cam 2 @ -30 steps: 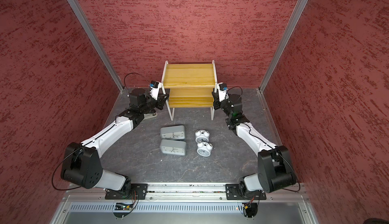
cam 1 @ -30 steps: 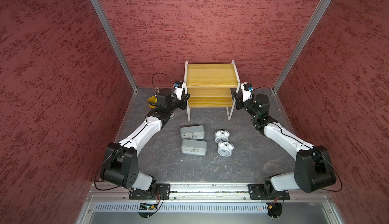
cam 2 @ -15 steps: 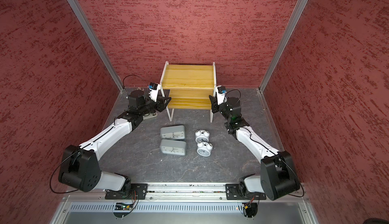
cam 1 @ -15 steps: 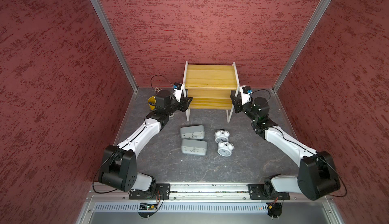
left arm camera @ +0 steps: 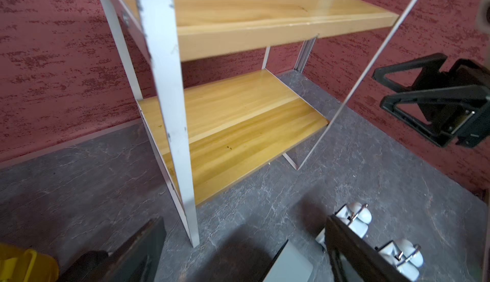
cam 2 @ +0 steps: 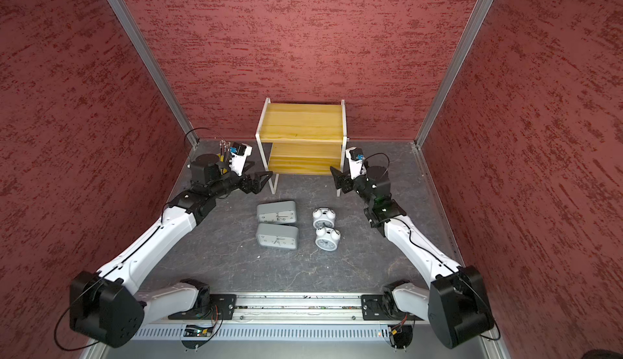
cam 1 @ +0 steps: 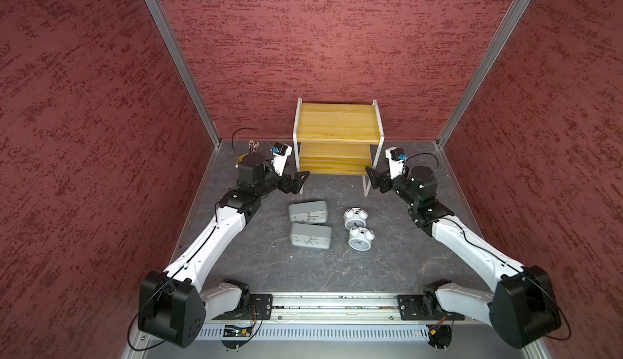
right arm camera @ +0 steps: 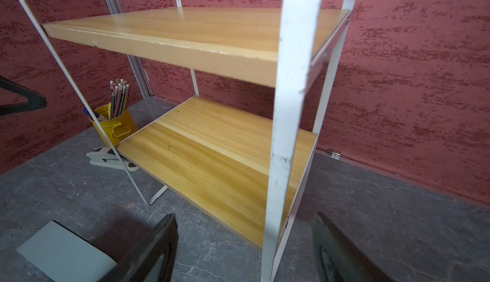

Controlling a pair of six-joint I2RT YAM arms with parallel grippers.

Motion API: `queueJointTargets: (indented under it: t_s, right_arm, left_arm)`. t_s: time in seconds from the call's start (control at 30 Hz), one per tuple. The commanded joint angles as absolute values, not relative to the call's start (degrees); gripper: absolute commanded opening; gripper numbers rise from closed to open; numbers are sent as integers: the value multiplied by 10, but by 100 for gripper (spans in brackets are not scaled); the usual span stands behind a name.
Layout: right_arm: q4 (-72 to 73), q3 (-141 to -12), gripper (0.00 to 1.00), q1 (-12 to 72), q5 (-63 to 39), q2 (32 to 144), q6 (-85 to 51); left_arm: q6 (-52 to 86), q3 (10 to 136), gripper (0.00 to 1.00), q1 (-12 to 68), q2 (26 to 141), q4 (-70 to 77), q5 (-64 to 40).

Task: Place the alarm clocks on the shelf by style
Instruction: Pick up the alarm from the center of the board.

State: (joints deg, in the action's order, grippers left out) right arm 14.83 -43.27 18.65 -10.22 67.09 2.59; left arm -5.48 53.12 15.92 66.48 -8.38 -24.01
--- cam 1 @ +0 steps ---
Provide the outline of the wooden two-tier white-framed shelf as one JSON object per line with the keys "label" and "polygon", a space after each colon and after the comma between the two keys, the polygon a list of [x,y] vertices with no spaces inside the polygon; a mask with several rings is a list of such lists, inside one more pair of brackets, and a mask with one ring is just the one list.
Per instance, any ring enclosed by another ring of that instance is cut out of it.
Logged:
{"label": "wooden two-tier white-framed shelf", "polygon": [[299,171],[361,177],[363,195],[371,182],[366,168],[381,157],[385,133],[376,100],[369,104],[305,103],[297,100],[292,132]]}

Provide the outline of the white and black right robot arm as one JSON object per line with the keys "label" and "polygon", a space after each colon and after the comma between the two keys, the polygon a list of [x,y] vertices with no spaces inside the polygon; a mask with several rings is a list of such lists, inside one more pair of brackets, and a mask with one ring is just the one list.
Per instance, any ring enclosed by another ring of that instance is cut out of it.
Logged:
{"label": "white and black right robot arm", "polygon": [[438,200],[429,167],[401,170],[396,176],[371,167],[366,173],[373,189],[399,196],[415,226],[459,256],[488,286],[486,291],[469,289],[447,279],[429,284],[421,305],[429,318],[472,318],[493,328],[515,349],[561,327],[566,319],[548,273],[512,259],[470,230]]}

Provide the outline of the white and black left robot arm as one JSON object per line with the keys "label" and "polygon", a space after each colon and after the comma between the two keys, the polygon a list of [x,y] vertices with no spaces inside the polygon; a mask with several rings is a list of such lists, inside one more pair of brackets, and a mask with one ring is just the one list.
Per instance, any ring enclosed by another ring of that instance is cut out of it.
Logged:
{"label": "white and black left robot arm", "polygon": [[204,283],[227,246],[275,190],[299,193],[309,172],[284,171],[284,159],[265,160],[253,154],[238,165],[235,188],[216,203],[214,217],[204,231],[163,272],[151,271],[140,283],[140,303],[134,319],[139,331],[162,342],[188,347],[204,322],[229,314],[234,318],[258,315],[247,284],[226,279],[208,292]]}

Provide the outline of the grey rectangular alarm clock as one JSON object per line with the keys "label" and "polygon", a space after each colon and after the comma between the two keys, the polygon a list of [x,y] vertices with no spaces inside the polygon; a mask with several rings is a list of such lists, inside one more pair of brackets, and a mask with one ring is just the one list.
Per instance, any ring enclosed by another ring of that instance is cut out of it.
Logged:
{"label": "grey rectangular alarm clock", "polygon": [[299,224],[325,224],[328,206],[325,201],[295,203],[288,207],[289,220]]}
{"label": "grey rectangular alarm clock", "polygon": [[290,229],[290,243],[296,247],[329,250],[333,230],[317,224],[293,223]]}

